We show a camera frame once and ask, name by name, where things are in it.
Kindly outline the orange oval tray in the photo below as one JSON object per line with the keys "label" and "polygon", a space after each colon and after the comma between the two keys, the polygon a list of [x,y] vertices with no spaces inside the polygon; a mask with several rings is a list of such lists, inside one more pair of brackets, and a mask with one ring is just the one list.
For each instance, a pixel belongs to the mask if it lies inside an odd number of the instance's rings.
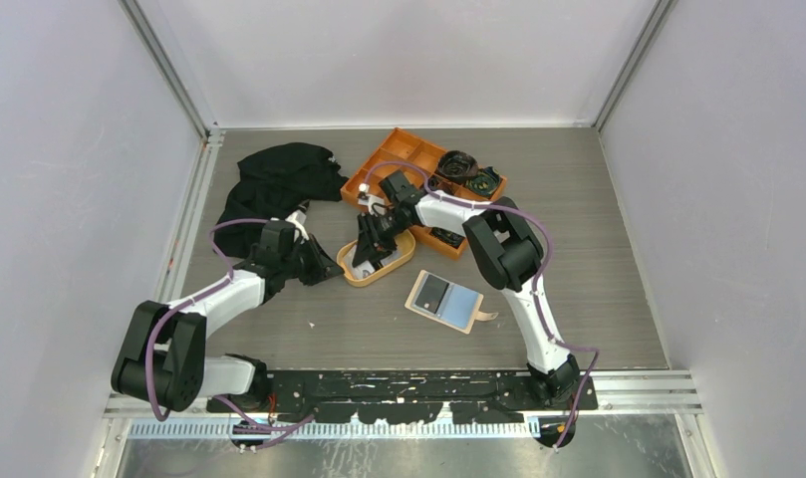
{"label": "orange oval tray", "polygon": [[390,256],[379,261],[365,261],[357,266],[353,265],[357,242],[342,247],[337,253],[336,262],[343,269],[345,280],[353,287],[364,288],[405,265],[413,257],[416,248],[414,236],[404,232],[395,241],[397,249]]}

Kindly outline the black VIP credit card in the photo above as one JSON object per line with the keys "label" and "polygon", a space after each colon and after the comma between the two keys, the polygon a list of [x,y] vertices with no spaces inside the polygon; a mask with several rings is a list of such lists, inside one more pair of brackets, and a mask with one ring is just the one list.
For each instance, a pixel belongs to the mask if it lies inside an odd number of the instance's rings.
{"label": "black VIP credit card", "polygon": [[426,273],[414,296],[413,304],[429,314],[437,315],[448,288],[449,284],[447,281]]}

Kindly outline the beige card holder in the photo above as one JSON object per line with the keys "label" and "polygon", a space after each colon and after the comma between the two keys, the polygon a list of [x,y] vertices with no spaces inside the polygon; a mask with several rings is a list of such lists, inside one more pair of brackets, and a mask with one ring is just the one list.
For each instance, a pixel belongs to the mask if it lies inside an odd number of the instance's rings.
{"label": "beige card holder", "polygon": [[414,281],[414,284],[404,302],[404,306],[411,312],[430,319],[436,323],[444,325],[450,329],[469,335],[475,324],[490,322],[498,317],[498,313],[487,313],[481,310],[483,295],[472,289],[466,288],[454,282],[445,280],[449,288],[440,304],[437,315],[432,315],[417,308],[413,304],[413,299],[419,289],[423,276],[428,273],[437,276],[426,270],[421,270]]}

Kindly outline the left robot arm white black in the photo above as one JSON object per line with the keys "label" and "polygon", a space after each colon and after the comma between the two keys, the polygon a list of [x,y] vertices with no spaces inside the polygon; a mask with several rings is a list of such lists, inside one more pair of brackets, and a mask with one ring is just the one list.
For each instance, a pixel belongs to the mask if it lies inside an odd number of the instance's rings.
{"label": "left robot arm white black", "polygon": [[266,364],[242,355],[211,357],[207,341],[239,315],[269,302],[297,280],[314,286],[344,271],[300,219],[253,219],[259,231],[247,257],[219,281],[168,303],[144,301],[132,314],[115,362],[114,392],[147,402],[166,420],[199,398],[248,411],[271,395]]}

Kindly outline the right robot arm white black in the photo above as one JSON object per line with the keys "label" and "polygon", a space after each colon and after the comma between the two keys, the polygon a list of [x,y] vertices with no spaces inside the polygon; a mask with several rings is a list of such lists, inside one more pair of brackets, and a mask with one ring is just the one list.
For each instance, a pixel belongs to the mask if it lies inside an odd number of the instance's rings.
{"label": "right robot arm white black", "polygon": [[555,409],[586,384],[574,355],[558,332],[545,297],[543,271],[551,241],[541,242],[533,217],[508,197],[470,201],[427,186],[416,187],[401,171],[380,182],[389,204],[357,217],[353,263],[378,267],[397,248],[396,239],[413,226],[445,229],[464,237],[485,282],[501,292],[516,320],[526,349],[533,394]]}

